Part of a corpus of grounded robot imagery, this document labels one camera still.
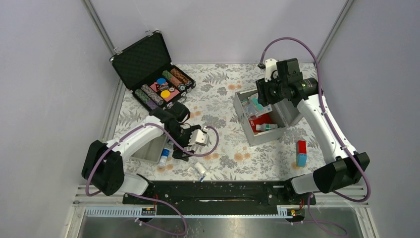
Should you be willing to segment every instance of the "yellow button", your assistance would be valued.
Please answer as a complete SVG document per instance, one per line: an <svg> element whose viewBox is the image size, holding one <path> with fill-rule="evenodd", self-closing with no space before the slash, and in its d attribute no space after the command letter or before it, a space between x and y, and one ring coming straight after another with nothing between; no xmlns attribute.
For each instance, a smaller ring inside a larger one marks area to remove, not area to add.
<svg viewBox="0 0 420 238"><path fill-rule="evenodd" d="M169 98L170 92L168 90L162 91L160 93L160 96L163 97L163 98Z"/></svg>

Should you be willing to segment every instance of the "white wall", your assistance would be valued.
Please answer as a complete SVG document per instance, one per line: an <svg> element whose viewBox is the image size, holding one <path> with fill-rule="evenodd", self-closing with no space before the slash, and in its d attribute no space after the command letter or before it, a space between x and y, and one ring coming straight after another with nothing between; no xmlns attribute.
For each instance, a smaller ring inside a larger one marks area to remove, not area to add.
<svg viewBox="0 0 420 238"><path fill-rule="evenodd" d="M172 61L256 62L272 40L289 36L321 49L345 0L92 0L120 50L162 31ZM267 57L311 56L295 42L273 45Z"/></svg>
<svg viewBox="0 0 420 238"><path fill-rule="evenodd" d="M0 1L0 237L56 238L118 77L81 1Z"/></svg>
<svg viewBox="0 0 420 238"><path fill-rule="evenodd" d="M371 159L380 237L418 237L420 1L357 1L321 62L331 111Z"/></svg>

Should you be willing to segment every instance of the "red block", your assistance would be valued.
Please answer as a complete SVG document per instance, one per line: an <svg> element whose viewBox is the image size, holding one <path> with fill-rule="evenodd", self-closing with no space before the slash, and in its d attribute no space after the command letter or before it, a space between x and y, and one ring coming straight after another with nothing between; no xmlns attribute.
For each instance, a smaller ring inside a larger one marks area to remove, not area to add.
<svg viewBox="0 0 420 238"><path fill-rule="evenodd" d="M298 140L296 144L296 149L298 154L306 154L306 141Z"/></svg>

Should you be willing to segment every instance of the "poker chip case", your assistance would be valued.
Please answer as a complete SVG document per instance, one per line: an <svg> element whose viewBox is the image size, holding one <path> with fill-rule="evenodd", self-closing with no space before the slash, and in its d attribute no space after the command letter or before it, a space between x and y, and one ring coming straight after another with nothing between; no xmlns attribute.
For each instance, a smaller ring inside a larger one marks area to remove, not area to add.
<svg viewBox="0 0 420 238"><path fill-rule="evenodd" d="M156 107L170 108L196 86L190 76L173 65L160 31L154 31L118 52L109 61L125 86L148 111Z"/></svg>

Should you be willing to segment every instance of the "tabletop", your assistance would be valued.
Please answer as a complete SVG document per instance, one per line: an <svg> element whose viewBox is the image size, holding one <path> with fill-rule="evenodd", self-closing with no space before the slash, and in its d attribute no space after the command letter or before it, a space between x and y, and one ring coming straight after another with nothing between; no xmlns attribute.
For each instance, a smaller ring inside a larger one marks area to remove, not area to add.
<svg viewBox="0 0 420 238"><path fill-rule="evenodd" d="M191 112L187 122L214 126L220 135L219 145L211 155L190 157L189 162L169 157L165 167L129 159L124 164L126 172L141 174L150 180L194 180L187 169L200 162L210 172L205 180L285 180L325 165L319 144L305 119L287 128L278 140L249 146L233 108L233 97L237 91L255 88L255 81L264 77L264 70L257 64L177 66L197 83L184 103ZM304 78L316 78L313 64L300 64L300 69ZM147 115L147 110L126 90L114 137L133 129ZM209 135L214 144L214 133L209 132ZM308 159L304 168L296 167L298 140L307 142ZM212 145L204 147L200 153L211 148Z"/></svg>

